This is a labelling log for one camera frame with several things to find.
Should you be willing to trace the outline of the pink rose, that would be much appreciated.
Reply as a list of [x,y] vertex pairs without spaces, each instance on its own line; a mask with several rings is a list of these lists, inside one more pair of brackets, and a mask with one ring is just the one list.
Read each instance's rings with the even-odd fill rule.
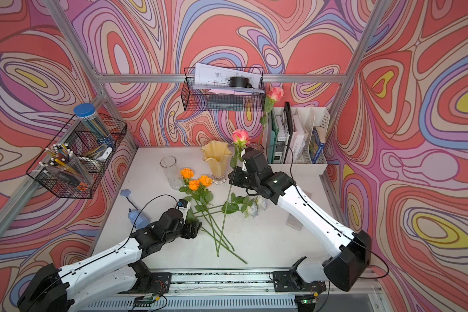
[[284,90],[280,87],[270,87],[265,93],[258,93],[256,95],[256,100],[259,102],[261,109],[261,116],[259,118],[259,123],[262,126],[262,130],[259,138],[256,140],[257,143],[261,142],[265,128],[268,124],[269,114],[273,111],[276,103],[278,103],[282,97],[284,97]]
[[[220,157],[219,161],[224,161],[224,159],[226,159],[227,156],[230,156],[229,164],[230,164],[230,167],[233,170],[233,173],[235,173],[236,168],[238,167],[238,162],[241,161],[241,154],[245,150],[245,148],[246,148],[246,146],[248,145],[249,142],[250,142],[250,138],[249,138],[249,135],[248,135],[247,131],[241,130],[241,129],[235,130],[233,132],[232,136],[231,136],[231,145],[234,148],[234,153],[231,153],[230,148],[229,148],[229,146],[230,146],[229,144],[227,144],[225,142],[221,142],[221,143],[217,144],[219,146],[219,148],[218,148],[218,156]],[[231,196],[231,188],[232,188],[232,186],[230,186],[230,188],[229,188],[229,191],[227,193],[227,199],[226,199],[224,205],[222,206],[222,208],[224,208],[224,207],[227,208],[227,206],[228,206],[227,202],[228,202],[228,200],[230,199],[230,196]],[[217,250],[216,250],[217,257],[219,257],[221,243],[222,243],[223,238],[224,238],[224,228],[225,228],[225,222],[226,222],[226,214],[227,214],[227,209],[224,212],[224,217],[222,219],[222,226],[220,227],[218,247],[217,247]]]

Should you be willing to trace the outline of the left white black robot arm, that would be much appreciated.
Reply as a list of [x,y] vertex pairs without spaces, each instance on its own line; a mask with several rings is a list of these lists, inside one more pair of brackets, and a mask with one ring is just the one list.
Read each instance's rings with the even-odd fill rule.
[[193,239],[201,222],[185,220],[179,209],[132,232],[121,243],[71,265],[42,267],[18,300],[20,311],[80,311],[108,296],[152,287],[143,259],[176,239]]

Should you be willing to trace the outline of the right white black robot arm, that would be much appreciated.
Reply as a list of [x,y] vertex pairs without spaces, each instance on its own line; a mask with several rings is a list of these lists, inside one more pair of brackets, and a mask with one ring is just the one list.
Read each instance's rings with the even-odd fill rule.
[[348,292],[370,265],[372,239],[366,231],[355,232],[331,217],[304,194],[285,172],[274,172],[264,154],[248,148],[242,155],[243,166],[228,175],[229,184],[253,190],[286,210],[315,235],[327,256],[296,265],[296,275],[306,283],[328,280]]

